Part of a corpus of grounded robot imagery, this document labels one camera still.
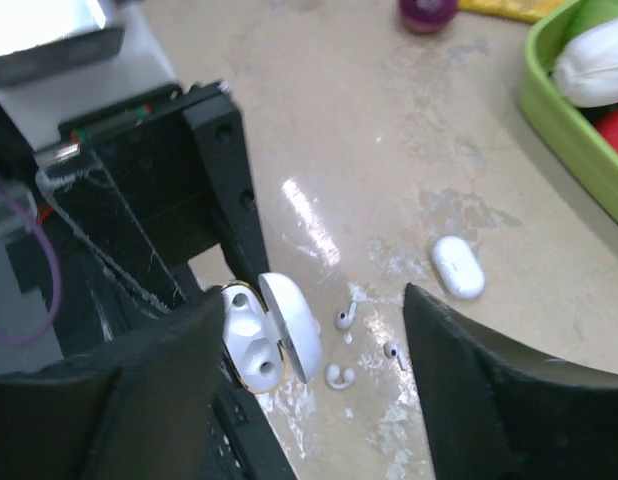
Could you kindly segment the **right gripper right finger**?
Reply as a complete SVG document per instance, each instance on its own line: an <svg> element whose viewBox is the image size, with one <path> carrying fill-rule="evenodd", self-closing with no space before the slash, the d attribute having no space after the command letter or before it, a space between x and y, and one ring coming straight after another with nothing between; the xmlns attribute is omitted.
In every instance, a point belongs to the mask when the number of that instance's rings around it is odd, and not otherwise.
<svg viewBox="0 0 618 480"><path fill-rule="evenodd" d="M439 479L618 479L618 374L552 357L408 284L403 317Z"/></svg>

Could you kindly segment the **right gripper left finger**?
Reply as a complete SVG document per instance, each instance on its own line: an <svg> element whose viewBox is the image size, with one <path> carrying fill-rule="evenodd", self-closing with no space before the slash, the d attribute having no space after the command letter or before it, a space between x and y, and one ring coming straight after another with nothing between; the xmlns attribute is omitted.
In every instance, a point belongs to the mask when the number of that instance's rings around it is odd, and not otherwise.
<svg viewBox="0 0 618 480"><path fill-rule="evenodd" d="M219 378L217 289L34 373L0 375L0 479L196 479Z"/></svg>

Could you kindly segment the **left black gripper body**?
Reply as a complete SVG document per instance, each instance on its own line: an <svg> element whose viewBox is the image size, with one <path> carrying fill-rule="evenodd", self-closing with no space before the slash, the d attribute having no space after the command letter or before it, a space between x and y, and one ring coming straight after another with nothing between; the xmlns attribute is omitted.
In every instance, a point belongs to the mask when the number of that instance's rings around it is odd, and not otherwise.
<svg viewBox="0 0 618 480"><path fill-rule="evenodd" d="M39 157L43 198L114 276L161 312L186 300L174 269L184 240L205 221L179 227L176 210L203 198L203 172L186 109L223 91L166 83L62 122L59 146Z"/></svg>

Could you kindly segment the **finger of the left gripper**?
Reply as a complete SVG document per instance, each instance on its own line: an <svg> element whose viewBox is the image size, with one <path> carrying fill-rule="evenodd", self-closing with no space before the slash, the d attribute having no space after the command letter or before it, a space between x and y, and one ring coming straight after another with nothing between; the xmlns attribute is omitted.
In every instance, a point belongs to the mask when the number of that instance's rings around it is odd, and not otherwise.
<svg viewBox="0 0 618 480"><path fill-rule="evenodd" d="M183 111L213 197L212 219L225 261L239 280L269 271L240 108L220 82L195 84Z"/></svg>
<svg viewBox="0 0 618 480"><path fill-rule="evenodd" d="M37 155L38 170L39 157L49 159L51 156L47 151ZM187 261L213 246L221 248L212 219L213 197L206 186L203 167L202 172L203 198L196 202L188 202L176 210L179 227L193 226L199 219L205 221L204 229L196 233L194 239L184 240L186 260L174 269L175 277L185 291L185 302L193 298L197 289L192 273L186 268ZM232 275L232 279L223 286L235 281L247 283L237 279L233 272ZM207 479L292 478L293 471L290 464L268 425L254 393L248 391L240 382L227 353L222 355L217 367L220 383L210 405L207 430L211 444L203 468L204 477Z"/></svg>

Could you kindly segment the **white square charging case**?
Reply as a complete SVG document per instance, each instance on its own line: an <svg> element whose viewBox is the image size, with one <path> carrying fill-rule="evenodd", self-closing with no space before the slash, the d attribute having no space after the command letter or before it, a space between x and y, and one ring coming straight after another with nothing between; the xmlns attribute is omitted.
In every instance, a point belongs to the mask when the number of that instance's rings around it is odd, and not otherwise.
<svg viewBox="0 0 618 480"><path fill-rule="evenodd" d="M322 363L320 327L292 279L268 272L258 276L257 287L235 281L221 293L226 352L248 391L276 389L287 368L304 384L315 378Z"/></svg>

